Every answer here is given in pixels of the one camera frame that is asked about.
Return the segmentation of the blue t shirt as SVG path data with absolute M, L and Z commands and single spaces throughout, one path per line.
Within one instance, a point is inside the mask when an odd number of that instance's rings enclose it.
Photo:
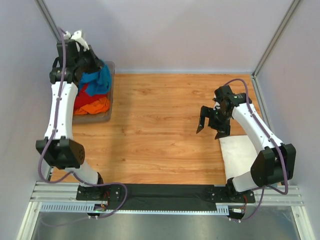
M 78 85 L 78 92 L 84 90 L 90 97 L 94 95 L 107 94 L 112 86 L 112 75 L 108 66 L 105 64 L 101 70 L 93 73 L 83 73 Z

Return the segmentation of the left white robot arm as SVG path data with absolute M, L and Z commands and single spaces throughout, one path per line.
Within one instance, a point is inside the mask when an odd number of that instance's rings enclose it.
M 98 70 L 101 64 L 92 49 L 77 40 L 61 40 L 56 47 L 58 57 L 49 74 L 52 92 L 49 123 L 43 139 L 35 143 L 40 154 L 38 175 L 44 182 L 49 182 L 42 174 L 42 163 L 46 162 L 79 181 L 78 201 L 105 201 L 108 188 L 103 186 L 101 175 L 85 160 L 85 148 L 74 140 L 72 130 L 74 104 L 82 73 Z

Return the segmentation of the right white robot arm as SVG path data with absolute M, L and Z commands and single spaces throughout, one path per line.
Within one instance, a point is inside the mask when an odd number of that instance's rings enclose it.
M 243 128 L 257 153 L 249 169 L 227 180 L 225 196 L 231 202 L 242 198 L 244 192 L 273 188 L 275 184 L 288 185 L 294 176 L 297 150 L 284 143 L 269 129 L 256 113 L 248 92 L 234 93 L 229 85 L 214 92 L 215 105 L 200 108 L 197 132 L 205 126 L 215 130 L 215 139 L 229 137 L 231 120 Z

